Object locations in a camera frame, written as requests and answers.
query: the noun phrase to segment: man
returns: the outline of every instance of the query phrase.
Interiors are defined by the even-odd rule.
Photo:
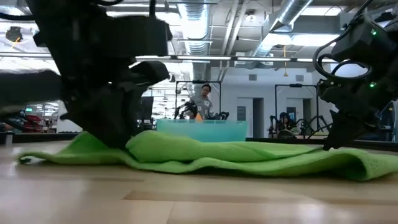
[[[213,104],[208,98],[209,93],[211,93],[211,86],[209,84],[204,84],[201,87],[200,96],[191,97],[190,101],[193,101],[198,108],[198,114],[202,119],[208,119],[214,117],[215,113],[213,111]],[[195,119],[193,114],[190,114],[191,119]]]

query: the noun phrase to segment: person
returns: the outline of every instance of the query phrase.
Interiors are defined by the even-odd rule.
[[[283,112],[279,115],[279,124],[278,124],[278,131],[281,130],[288,130],[290,131],[292,128],[295,127],[295,123],[291,120],[290,116]]]
[[[213,110],[213,104],[208,98],[209,93],[211,93],[211,86],[209,84],[204,84],[201,87],[200,96],[191,97],[190,101],[194,102],[197,105],[198,114],[202,119],[208,119],[215,116]],[[195,119],[193,113],[189,114],[190,119]]]

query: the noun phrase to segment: door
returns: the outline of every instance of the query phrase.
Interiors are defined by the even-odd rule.
[[[253,138],[253,99],[252,98],[238,98],[237,107],[238,121],[246,121],[248,124],[247,138]]]

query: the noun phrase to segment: orange object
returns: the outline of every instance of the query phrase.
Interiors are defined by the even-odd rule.
[[[195,120],[201,121],[201,120],[203,120],[203,119],[201,118],[200,114],[197,114],[197,117],[195,118]]]

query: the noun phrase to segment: gray shirt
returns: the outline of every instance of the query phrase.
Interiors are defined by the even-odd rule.
[[[193,96],[191,100],[195,102],[198,107],[198,114],[203,119],[208,119],[209,117],[214,117],[215,113],[213,110],[213,104],[208,98],[203,98],[202,96]]]

